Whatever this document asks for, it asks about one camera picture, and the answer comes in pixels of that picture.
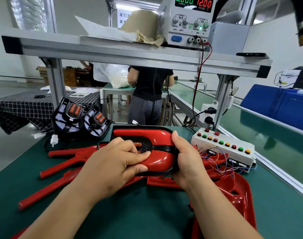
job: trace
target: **black t-shirt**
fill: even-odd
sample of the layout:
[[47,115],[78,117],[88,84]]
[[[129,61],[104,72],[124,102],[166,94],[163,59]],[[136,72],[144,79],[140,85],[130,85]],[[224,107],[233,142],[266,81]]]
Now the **black t-shirt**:
[[172,69],[130,66],[139,71],[133,95],[148,101],[161,100],[161,89],[167,76],[173,75]]

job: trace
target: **red wire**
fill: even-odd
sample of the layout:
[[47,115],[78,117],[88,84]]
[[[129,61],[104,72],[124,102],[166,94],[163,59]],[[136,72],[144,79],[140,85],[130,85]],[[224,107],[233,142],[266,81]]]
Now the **red wire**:
[[192,100],[192,111],[194,110],[194,100],[195,100],[195,98],[196,98],[196,92],[197,92],[197,88],[198,88],[198,83],[199,83],[199,79],[200,79],[200,73],[201,73],[201,68],[202,68],[202,65],[210,58],[210,56],[211,56],[211,54],[212,54],[212,46],[211,46],[211,44],[209,44],[208,42],[206,42],[205,44],[208,44],[209,46],[210,46],[210,54],[208,55],[208,57],[206,57],[206,59],[205,59],[205,61],[203,61],[202,62],[202,60],[203,60],[203,52],[204,52],[204,50],[203,50],[203,43],[202,43],[202,58],[201,58],[201,65],[200,65],[200,67],[199,67],[199,71],[198,71],[198,78],[197,78],[197,82],[196,82],[196,86],[195,86],[195,88],[194,88],[194,92],[193,92],[193,100]]

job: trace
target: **blue machine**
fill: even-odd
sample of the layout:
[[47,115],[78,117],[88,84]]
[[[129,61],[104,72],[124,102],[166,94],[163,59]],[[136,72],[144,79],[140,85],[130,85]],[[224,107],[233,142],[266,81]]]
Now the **blue machine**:
[[303,130],[303,95],[296,89],[255,84],[241,106]]

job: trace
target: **metal shelf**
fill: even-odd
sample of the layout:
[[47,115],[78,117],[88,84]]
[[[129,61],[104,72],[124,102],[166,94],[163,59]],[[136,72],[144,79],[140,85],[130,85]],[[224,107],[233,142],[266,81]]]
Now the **metal shelf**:
[[[192,72],[197,72],[202,54],[201,51],[180,48],[158,48],[148,44],[15,28],[6,30],[2,40],[7,53]],[[272,60],[213,53],[201,72],[257,77],[261,66],[270,66],[271,63]]]

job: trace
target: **person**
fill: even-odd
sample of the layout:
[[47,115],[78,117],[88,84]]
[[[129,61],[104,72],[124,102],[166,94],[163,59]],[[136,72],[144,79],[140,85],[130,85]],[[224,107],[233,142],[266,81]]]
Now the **person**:
[[88,69],[89,76],[93,78],[91,80],[93,87],[104,87],[109,83],[109,79],[106,75],[106,68],[108,64],[88,62],[87,65],[85,61],[80,60],[80,62],[86,69]]
[[[180,170],[173,178],[189,196],[203,236],[206,239],[261,239],[210,179],[198,151],[176,131],[171,138],[180,151]],[[19,238],[74,238],[98,201],[114,194],[135,174],[147,170],[137,163],[149,155],[150,152],[138,154],[130,140],[115,138],[89,158],[74,181]]]
[[128,124],[133,120],[139,125],[156,125],[162,107],[162,87],[173,86],[173,71],[170,69],[130,66],[127,81],[136,87],[130,99]]

